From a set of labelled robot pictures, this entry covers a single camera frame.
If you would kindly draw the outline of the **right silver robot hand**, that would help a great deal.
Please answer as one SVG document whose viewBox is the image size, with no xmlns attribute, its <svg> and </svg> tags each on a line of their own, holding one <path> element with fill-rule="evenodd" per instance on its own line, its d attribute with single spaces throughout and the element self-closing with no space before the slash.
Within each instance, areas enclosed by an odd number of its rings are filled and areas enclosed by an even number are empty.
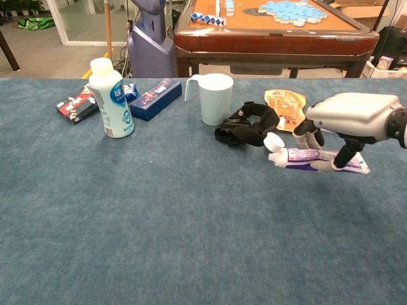
<svg viewBox="0 0 407 305">
<path fill-rule="evenodd" d="M 399 97 L 345 92 L 309 107 L 293 136 L 302 149 L 322 149 L 325 129 L 345 140 L 331 161 L 313 161 L 320 171 L 340 171 L 366 144 L 396 139 L 406 148 L 406 108 Z"/>
</svg>

